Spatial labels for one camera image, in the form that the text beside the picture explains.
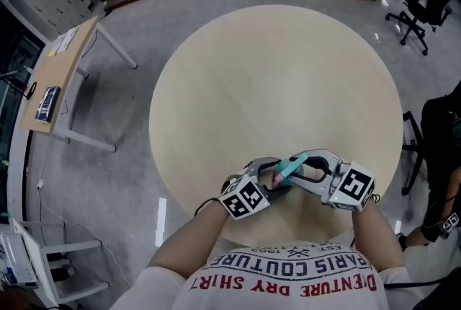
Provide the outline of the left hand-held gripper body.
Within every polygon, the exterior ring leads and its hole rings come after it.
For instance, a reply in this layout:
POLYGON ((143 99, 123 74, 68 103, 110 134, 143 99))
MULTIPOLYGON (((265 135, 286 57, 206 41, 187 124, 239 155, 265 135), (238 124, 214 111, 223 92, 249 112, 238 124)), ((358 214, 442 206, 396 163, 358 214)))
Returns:
POLYGON ((218 201, 234 220, 252 216, 270 206, 259 178, 249 174, 231 177, 218 201))

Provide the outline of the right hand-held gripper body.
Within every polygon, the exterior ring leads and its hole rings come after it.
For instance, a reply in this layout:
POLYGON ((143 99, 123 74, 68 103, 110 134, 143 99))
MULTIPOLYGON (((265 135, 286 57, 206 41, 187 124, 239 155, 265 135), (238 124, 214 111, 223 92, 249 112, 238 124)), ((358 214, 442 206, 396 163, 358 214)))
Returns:
POLYGON ((355 161, 340 159, 331 180, 321 196, 321 202, 332 208, 361 212, 375 188, 375 176, 355 161))

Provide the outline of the person's right forearm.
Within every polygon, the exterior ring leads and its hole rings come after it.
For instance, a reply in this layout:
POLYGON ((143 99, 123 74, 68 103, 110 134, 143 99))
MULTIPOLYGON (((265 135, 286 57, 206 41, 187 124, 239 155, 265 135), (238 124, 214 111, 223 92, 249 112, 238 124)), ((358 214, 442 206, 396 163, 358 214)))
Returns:
POLYGON ((355 247, 378 272, 403 267, 403 251, 397 236, 374 201, 352 213, 355 247))

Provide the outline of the person's left forearm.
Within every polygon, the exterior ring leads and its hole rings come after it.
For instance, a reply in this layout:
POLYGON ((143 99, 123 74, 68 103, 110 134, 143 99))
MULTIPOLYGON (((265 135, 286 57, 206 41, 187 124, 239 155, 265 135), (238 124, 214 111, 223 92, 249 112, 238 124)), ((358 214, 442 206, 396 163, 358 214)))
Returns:
POLYGON ((148 265, 189 278, 206 264, 227 220, 228 212, 218 201, 208 203, 157 249, 148 265))

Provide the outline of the black swivel stool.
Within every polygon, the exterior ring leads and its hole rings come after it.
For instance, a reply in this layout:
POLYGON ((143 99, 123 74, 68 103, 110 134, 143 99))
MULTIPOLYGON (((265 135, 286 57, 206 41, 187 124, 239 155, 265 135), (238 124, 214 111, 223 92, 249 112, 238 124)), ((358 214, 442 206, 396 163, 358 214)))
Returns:
POLYGON ((411 139, 410 143, 404 143, 402 145, 402 150, 413 152, 416 155, 416 161, 408 184, 401 190, 402 196, 407 196, 411 191, 426 156, 426 144, 424 137, 411 111, 403 113, 403 122, 406 121, 410 122, 415 138, 411 139))

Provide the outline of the white printed t-shirt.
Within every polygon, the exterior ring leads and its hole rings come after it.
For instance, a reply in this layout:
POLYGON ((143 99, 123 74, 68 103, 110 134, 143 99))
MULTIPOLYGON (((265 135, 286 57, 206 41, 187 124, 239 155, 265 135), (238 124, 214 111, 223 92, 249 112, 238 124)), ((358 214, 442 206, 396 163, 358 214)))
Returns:
POLYGON ((110 310, 413 310, 418 288, 388 288, 410 280, 345 245, 295 242, 231 250, 188 279, 148 267, 110 310))

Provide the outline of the blue book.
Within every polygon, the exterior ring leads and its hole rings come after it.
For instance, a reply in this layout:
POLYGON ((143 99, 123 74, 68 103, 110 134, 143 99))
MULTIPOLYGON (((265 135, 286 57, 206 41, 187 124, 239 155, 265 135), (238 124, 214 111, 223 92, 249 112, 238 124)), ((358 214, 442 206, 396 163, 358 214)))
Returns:
POLYGON ((44 123, 51 122, 60 93, 61 88, 57 86, 45 90, 35 113, 36 120, 44 123))

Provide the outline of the white metal rack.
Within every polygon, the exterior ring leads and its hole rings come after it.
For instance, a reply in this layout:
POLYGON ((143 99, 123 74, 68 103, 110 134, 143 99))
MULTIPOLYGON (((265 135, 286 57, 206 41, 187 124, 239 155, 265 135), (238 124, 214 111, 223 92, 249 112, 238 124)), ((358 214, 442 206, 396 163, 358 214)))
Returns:
POLYGON ((101 247, 101 241, 97 239, 74 244, 43 246, 32 237, 27 228, 32 226, 43 227, 44 223, 31 221, 18 222, 14 218, 10 218, 9 220, 10 230, 0 232, 0 244, 6 250, 7 259, 22 266, 24 271, 30 276, 27 282, 37 284, 37 295, 45 304, 60 306, 109 288, 109 284, 102 281, 80 291, 61 295, 53 280, 51 270, 53 268, 64 267, 70 261, 59 260, 54 264, 50 264, 48 260, 49 254, 62 254, 101 247))

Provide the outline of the wooden desk white legs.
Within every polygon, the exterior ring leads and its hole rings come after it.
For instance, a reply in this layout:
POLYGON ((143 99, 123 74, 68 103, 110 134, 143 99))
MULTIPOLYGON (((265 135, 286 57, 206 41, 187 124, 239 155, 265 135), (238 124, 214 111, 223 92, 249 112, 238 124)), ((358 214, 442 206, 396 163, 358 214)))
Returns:
POLYGON ((88 78, 87 72, 80 68, 79 64, 92 37, 104 39, 109 47, 132 68, 137 68, 138 66, 99 21, 99 17, 93 17, 80 24, 78 32, 66 51, 56 56, 48 57, 48 53, 57 39, 45 48, 45 56, 39 60, 32 74, 31 80, 35 85, 35 91, 30 99, 24 103, 24 110, 20 116, 20 125, 25 130, 38 132, 47 136, 55 136, 66 141, 77 141, 114 153, 117 150, 115 145, 110 145, 77 133, 69 127, 64 126, 59 120, 61 117, 61 105, 67 100, 68 89, 74 76, 79 74, 83 79, 88 78), (45 90, 48 87, 54 86, 60 87, 61 93, 55 106, 53 118, 50 123, 40 122, 35 119, 37 107, 45 90))

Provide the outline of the paper sheets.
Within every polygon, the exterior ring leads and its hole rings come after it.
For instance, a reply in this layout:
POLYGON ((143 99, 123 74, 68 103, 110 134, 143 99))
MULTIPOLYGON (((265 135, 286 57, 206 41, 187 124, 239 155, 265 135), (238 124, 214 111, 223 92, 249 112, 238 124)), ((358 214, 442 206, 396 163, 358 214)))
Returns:
POLYGON ((71 28, 65 34, 60 35, 50 52, 48 53, 48 57, 56 56, 57 54, 66 51, 71 44, 73 38, 75 37, 76 33, 78 32, 80 26, 76 26, 71 28))

